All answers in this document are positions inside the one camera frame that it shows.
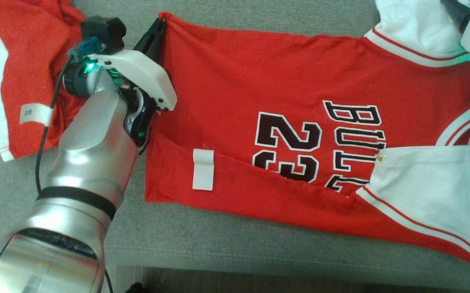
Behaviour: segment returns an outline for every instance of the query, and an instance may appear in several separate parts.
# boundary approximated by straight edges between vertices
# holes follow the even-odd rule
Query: gray couch
[[[344,5],[340,0],[75,0],[74,5],[86,15],[120,17],[128,30],[127,47],[135,44],[159,11],[206,26],[306,35],[359,36],[379,21],[372,0]],[[45,156],[42,174],[54,155],[49,151]],[[25,216],[36,198],[34,163],[34,157],[8,163],[0,159],[0,237]],[[470,289],[470,264],[429,249],[178,204],[147,204],[143,200],[145,163],[144,157],[138,161],[105,241],[111,265]]]

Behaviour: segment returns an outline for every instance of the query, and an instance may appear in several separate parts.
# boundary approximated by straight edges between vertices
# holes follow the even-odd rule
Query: folded jersey
[[[384,24],[306,37],[160,17],[179,100],[152,125],[148,202],[470,261],[470,54],[418,52]],[[200,174],[194,149],[213,152]]]

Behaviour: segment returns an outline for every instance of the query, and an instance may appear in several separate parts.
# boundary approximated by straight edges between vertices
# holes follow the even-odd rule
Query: green led light
[[[87,64],[87,72],[90,72],[92,69],[94,69],[94,67],[96,67],[96,64],[88,63]]]

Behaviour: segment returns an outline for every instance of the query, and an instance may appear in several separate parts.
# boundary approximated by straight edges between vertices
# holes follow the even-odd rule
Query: gray fabric surface
[[[135,282],[141,282],[144,287],[150,289],[150,293],[367,293],[364,284],[323,278],[288,278],[159,267],[116,266],[108,270],[114,292],[121,293]],[[101,293],[109,293],[108,288],[103,287]],[[453,292],[428,291],[424,293]]]
[[[372,0],[77,0],[87,15],[118,16],[127,47],[158,11],[208,26],[315,35],[362,35],[379,20]],[[46,166],[54,158],[48,152]],[[0,237],[36,198],[33,157],[0,159]],[[470,264],[412,245],[334,235],[267,221],[200,211],[177,204],[146,204],[144,157],[105,241],[111,265],[325,276],[355,282],[470,288]]]

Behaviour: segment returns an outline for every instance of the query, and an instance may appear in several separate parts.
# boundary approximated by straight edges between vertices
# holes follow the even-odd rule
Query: bulls jersey
[[[470,54],[223,30],[161,13],[178,96],[146,200],[437,249],[470,261]]]
[[[0,155],[4,161],[38,151],[51,122],[46,148],[83,105],[62,88],[54,111],[54,84],[67,50],[81,40],[84,19],[70,0],[0,1]]]

